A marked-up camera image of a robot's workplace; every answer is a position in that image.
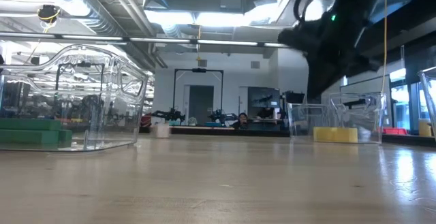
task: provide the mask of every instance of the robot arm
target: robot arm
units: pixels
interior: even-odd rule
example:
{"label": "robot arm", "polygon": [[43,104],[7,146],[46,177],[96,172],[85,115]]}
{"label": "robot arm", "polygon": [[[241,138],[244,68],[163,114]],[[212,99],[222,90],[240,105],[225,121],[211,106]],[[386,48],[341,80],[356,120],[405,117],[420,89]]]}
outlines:
{"label": "robot arm", "polygon": [[379,69],[381,62],[356,50],[364,29],[371,24],[369,18],[378,0],[334,0],[332,7],[315,21],[305,20],[308,3],[300,9],[301,2],[295,0],[294,4],[298,25],[283,30],[278,42],[305,54],[309,64],[309,99],[320,96],[343,76]]}

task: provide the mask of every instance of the transparent container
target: transparent container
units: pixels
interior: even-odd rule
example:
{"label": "transparent container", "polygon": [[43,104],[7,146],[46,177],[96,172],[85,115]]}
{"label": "transparent container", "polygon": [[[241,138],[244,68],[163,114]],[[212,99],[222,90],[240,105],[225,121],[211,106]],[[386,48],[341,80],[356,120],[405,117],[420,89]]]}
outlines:
{"label": "transparent container", "polygon": [[381,144],[386,95],[383,93],[330,94],[331,127],[357,133],[357,143]]}
{"label": "transparent container", "polygon": [[41,65],[0,70],[0,149],[101,150],[137,141],[147,75],[127,59],[73,45]]}
{"label": "transparent container", "polygon": [[287,104],[289,128],[293,142],[313,142],[316,127],[330,126],[330,110],[322,104]]}
{"label": "transparent container", "polygon": [[[431,127],[436,128],[436,67],[420,71],[418,75],[421,79],[425,102],[429,110]],[[426,121],[420,120],[420,135],[428,136],[432,134],[431,130],[428,133],[422,133],[426,129],[430,130],[426,127]]]}

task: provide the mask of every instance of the ceiling vent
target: ceiling vent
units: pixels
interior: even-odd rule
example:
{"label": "ceiling vent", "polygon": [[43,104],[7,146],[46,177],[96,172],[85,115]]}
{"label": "ceiling vent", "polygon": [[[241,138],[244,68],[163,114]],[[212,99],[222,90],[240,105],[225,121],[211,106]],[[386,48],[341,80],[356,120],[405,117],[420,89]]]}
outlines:
{"label": "ceiling vent", "polygon": [[207,60],[198,60],[198,67],[207,67]]}
{"label": "ceiling vent", "polygon": [[252,69],[260,69],[260,61],[252,61],[251,68]]}

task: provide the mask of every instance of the doorway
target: doorway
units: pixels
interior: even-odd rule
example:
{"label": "doorway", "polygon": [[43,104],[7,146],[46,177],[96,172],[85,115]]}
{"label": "doorway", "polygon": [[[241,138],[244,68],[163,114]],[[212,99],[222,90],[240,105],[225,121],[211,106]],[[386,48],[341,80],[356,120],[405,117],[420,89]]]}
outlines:
{"label": "doorway", "polygon": [[209,122],[213,111],[213,86],[191,85],[189,88],[189,117],[197,119],[197,125]]}

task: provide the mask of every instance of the person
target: person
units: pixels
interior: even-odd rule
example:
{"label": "person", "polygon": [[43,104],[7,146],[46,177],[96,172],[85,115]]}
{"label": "person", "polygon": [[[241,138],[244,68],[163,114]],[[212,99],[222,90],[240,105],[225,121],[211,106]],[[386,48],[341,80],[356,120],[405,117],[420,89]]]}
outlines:
{"label": "person", "polygon": [[247,129],[247,114],[241,112],[238,116],[238,122],[233,123],[234,129]]}

